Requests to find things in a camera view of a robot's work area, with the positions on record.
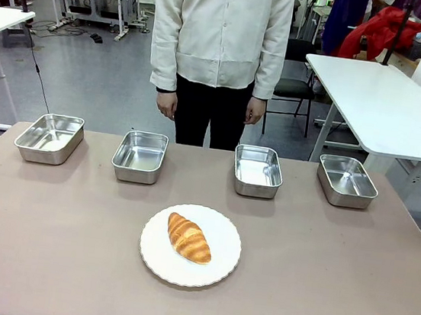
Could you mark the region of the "person's right hand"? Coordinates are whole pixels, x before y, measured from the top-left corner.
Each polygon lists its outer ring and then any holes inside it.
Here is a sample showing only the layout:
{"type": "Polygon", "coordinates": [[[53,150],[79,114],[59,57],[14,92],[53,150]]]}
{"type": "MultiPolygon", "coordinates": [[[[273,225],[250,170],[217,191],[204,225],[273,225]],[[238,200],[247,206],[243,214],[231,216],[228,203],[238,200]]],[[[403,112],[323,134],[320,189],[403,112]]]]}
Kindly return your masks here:
{"type": "Polygon", "coordinates": [[[169,120],[175,119],[175,112],[177,108],[177,94],[175,92],[158,92],[156,95],[156,103],[159,111],[169,120]]]}

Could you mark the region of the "person's left hand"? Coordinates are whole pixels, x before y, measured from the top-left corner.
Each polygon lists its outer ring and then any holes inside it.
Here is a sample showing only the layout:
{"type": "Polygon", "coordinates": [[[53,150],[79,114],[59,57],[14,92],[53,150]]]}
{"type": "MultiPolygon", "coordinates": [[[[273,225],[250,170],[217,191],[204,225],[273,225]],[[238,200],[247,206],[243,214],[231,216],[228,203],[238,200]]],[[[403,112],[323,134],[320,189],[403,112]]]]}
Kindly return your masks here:
{"type": "Polygon", "coordinates": [[[254,125],[261,120],[265,113],[266,101],[251,97],[248,106],[246,107],[246,119],[245,124],[254,125]]]}

